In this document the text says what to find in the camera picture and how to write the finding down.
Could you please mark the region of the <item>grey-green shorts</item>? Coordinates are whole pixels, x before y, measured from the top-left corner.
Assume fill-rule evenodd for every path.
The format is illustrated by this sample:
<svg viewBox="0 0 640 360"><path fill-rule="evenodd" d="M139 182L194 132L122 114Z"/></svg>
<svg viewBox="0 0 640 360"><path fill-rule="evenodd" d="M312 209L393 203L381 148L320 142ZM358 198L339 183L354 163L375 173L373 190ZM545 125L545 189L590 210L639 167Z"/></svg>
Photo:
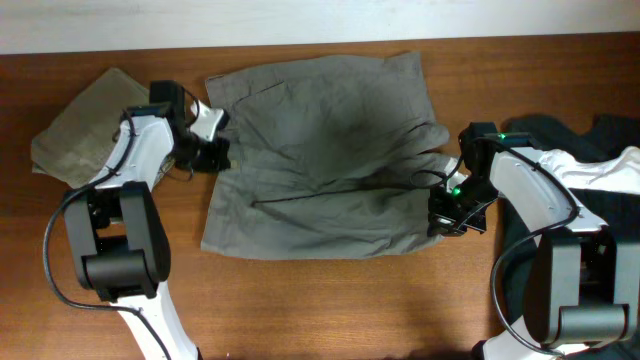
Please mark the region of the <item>grey-green shorts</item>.
<svg viewBox="0 0 640 360"><path fill-rule="evenodd" d="M363 259L431 247L430 183L452 167L422 59L335 55L208 79L229 123L200 243L260 260Z"/></svg>

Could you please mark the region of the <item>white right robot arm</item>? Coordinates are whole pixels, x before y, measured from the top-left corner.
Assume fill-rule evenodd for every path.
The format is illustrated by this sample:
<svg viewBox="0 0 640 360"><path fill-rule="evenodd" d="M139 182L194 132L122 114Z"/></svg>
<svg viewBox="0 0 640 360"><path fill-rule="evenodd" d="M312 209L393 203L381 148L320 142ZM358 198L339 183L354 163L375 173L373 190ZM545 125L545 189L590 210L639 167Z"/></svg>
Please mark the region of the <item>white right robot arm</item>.
<svg viewBox="0 0 640 360"><path fill-rule="evenodd" d="M521 241L536 245L522 316L502 318L503 332L477 343L472 358L564 359L630 339L639 323L639 240L615 234L574 193L638 194L638 147L580 163L487 122L469 124L458 142L457 163L470 173L453 169L431 185L429 234L483 233L486 208L504 198L528 229Z"/></svg>

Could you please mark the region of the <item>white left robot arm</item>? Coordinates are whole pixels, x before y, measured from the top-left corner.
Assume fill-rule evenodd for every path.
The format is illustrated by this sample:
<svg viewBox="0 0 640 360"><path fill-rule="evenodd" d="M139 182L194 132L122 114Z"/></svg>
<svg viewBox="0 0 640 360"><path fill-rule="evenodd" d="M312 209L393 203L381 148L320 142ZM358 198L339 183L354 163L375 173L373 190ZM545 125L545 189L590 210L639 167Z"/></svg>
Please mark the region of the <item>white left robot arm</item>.
<svg viewBox="0 0 640 360"><path fill-rule="evenodd" d="M152 82L148 104L123 110L105 165L54 213L65 220L79 284L100 301L55 295L73 308L118 313L147 359L202 356L171 299L170 244L151 192L168 161L190 174L229 169L229 142L218 135L227 121L179 83Z"/></svg>

